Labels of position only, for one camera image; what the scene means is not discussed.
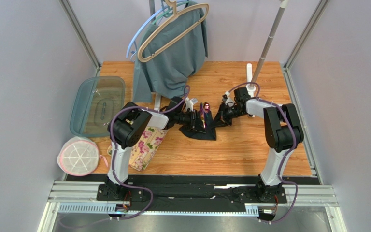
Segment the iridescent spoon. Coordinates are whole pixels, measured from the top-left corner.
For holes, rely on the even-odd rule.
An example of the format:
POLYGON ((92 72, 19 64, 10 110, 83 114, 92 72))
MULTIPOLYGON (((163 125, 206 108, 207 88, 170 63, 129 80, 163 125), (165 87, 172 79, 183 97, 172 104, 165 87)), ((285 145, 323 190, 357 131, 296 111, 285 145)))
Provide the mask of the iridescent spoon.
POLYGON ((202 106, 202 117, 204 119, 204 125, 207 123, 208 113, 210 112, 210 105, 209 103, 205 102, 202 106))

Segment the black paper napkin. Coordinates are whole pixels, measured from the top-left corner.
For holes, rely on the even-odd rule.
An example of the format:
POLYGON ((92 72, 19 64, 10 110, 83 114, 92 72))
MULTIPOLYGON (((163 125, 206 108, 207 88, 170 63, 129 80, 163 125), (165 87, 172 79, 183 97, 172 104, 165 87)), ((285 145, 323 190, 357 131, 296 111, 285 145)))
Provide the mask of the black paper napkin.
POLYGON ((214 120, 212 116, 212 112, 209 111, 206 114, 206 128, 205 132, 197 132, 188 129, 186 125, 181 126, 179 131, 186 137, 196 140, 206 140, 206 141, 216 141, 217 134, 216 128, 214 127, 214 120))

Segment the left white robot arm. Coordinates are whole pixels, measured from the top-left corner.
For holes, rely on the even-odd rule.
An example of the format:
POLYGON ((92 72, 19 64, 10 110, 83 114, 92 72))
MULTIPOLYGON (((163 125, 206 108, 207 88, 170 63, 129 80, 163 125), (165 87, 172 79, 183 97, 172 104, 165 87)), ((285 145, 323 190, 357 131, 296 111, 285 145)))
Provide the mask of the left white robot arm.
POLYGON ((175 124, 186 131, 206 132, 204 112, 187 105, 187 98, 174 97, 160 111, 128 102, 108 126, 112 140, 112 161, 107 178, 99 185, 97 200, 122 201, 134 188, 127 183, 128 167, 132 148, 140 141, 147 127, 169 129, 175 124))

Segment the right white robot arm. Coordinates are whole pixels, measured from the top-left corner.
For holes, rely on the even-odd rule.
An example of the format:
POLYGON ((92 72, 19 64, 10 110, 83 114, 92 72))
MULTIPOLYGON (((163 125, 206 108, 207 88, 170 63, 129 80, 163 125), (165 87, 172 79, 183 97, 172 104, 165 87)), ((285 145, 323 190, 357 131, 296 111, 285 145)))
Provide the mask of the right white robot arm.
POLYGON ((304 139, 297 109, 292 103, 280 105, 252 97, 244 87, 234 89, 233 100, 229 95, 229 92, 223 95, 213 127, 230 126, 233 119, 244 115, 257 116, 264 120, 269 152, 265 167, 255 185, 255 196, 261 202, 268 202, 282 192, 282 174, 288 159, 304 139))

